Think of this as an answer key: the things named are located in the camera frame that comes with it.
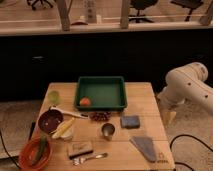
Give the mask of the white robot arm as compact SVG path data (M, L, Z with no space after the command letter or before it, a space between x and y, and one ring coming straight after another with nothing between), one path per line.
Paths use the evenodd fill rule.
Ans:
M213 115L213 88L205 84L207 67L193 62L170 70L165 77L166 86L157 95L162 122L167 127L176 116L174 108L191 100Z

